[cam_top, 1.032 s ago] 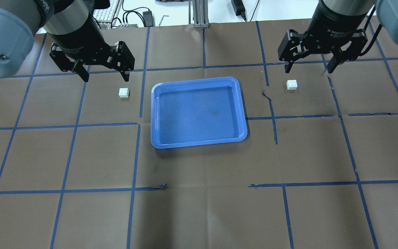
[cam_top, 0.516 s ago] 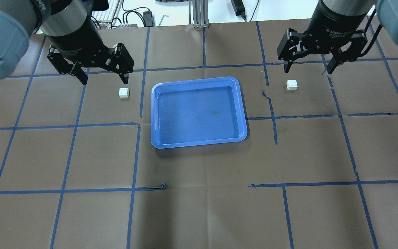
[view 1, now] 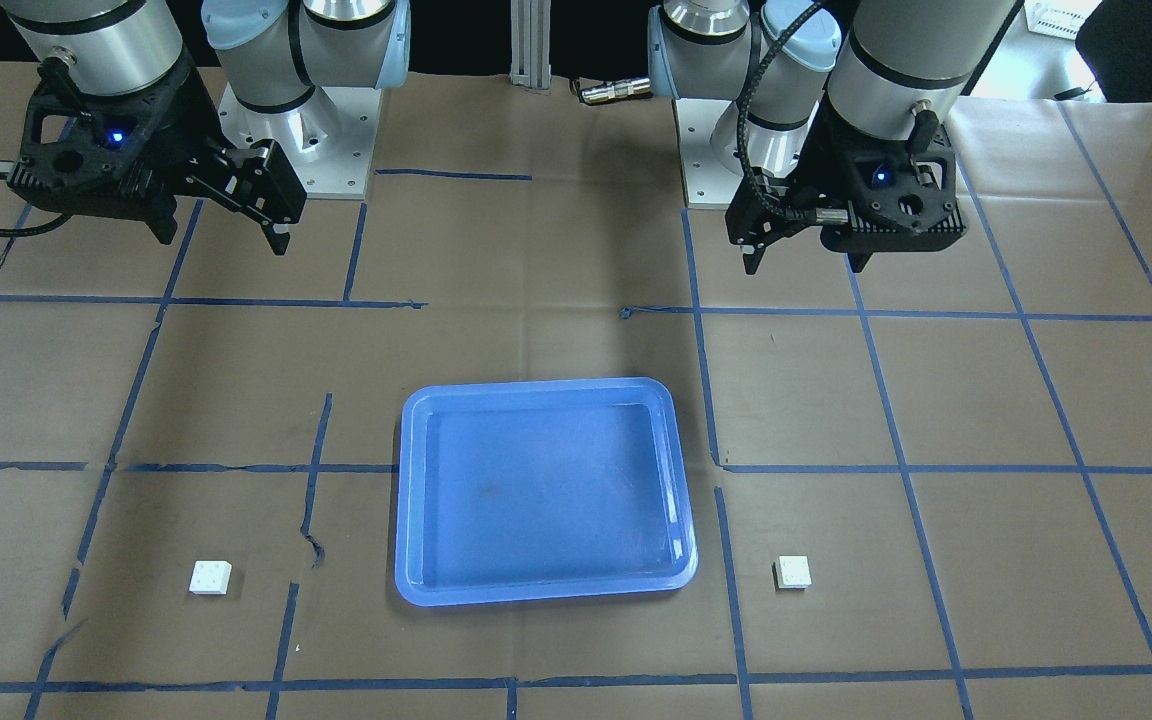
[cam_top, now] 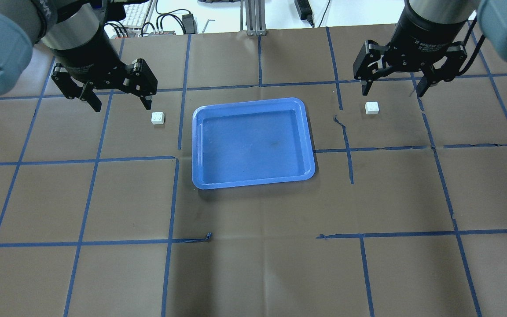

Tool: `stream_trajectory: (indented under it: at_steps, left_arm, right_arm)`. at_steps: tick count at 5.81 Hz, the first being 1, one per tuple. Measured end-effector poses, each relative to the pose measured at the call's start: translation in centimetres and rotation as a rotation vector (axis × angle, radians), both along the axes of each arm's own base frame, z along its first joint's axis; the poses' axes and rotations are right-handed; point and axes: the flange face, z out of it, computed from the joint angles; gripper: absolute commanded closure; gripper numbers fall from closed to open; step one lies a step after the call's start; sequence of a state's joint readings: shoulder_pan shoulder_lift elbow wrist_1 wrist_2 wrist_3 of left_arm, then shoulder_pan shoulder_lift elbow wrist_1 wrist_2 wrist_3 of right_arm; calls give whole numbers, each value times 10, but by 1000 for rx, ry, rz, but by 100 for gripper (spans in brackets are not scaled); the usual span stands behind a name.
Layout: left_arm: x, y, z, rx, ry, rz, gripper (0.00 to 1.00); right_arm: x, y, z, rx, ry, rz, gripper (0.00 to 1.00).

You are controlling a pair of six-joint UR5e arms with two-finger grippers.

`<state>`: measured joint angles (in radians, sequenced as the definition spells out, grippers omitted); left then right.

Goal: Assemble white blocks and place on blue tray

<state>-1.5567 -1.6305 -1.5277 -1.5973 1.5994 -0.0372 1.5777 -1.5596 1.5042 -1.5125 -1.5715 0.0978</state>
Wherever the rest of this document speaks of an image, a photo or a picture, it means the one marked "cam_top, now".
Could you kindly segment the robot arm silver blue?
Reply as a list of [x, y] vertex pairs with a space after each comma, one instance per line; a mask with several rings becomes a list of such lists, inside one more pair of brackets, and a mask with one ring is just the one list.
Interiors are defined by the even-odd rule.
[[152, 106], [158, 81], [145, 60], [123, 63], [104, 26], [125, 18], [127, 0], [0, 0], [0, 96], [10, 92], [42, 42], [54, 54], [50, 77], [63, 96], [100, 112], [95, 90], [117, 89]]
[[421, 97], [431, 86], [465, 74], [485, 41], [507, 62], [507, 0], [407, 0], [386, 45], [364, 42], [354, 78], [366, 96], [380, 78], [421, 72]]

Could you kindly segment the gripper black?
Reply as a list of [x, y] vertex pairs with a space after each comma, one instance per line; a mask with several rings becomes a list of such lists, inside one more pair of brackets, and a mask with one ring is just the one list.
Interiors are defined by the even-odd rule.
[[414, 10], [403, 10], [390, 42], [384, 46], [366, 40], [353, 63], [353, 75], [368, 96], [373, 82], [394, 72], [422, 72], [416, 94], [422, 98], [439, 80], [459, 75], [467, 58], [457, 34], [465, 21], [443, 24], [427, 20]]
[[58, 49], [51, 44], [56, 64], [51, 80], [68, 99], [87, 102], [101, 112], [102, 102], [95, 90], [117, 89], [137, 96], [146, 110], [151, 110], [158, 80], [147, 62], [136, 59], [122, 62], [104, 28], [98, 27], [92, 37], [74, 48]]

